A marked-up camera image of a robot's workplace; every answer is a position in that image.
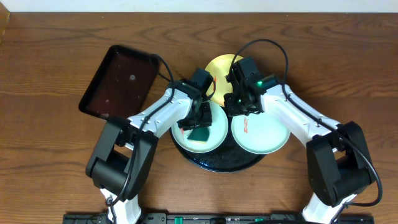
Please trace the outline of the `green yellow sponge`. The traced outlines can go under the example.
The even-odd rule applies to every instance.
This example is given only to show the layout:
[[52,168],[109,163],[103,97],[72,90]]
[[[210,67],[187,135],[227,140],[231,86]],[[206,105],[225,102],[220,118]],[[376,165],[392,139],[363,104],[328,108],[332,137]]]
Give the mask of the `green yellow sponge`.
[[204,128],[195,128],[192,132],[188,135],[187,139],[190,142],[194,143],[206,143],[210,137],[210,130],[207,127]]

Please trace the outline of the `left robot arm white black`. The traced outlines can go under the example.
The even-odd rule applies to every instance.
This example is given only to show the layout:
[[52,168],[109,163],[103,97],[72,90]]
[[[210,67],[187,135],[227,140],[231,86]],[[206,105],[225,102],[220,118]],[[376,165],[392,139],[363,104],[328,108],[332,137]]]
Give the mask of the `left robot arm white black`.
[[126,119],[108,118],[89,158],[86,175],[105,197],[110,223],[137,223],[138,194],[148,178],[159,138],[173,125],[209,126],[204,101],[212,80],[178,80],[143,112]]

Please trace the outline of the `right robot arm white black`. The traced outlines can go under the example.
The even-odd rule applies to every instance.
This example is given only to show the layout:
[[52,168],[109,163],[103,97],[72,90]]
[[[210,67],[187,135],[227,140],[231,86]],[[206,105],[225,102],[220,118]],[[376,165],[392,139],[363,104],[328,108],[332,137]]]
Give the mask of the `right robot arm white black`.
[[302,101],[285,80],[260,73],[229,73],[232,93],[224,95],[230,115],[260,113],[280,121],[306,148],[313,195],[303,209],[307,222],[334,223],[353,199],[380,178],[361,127],[328,118]]

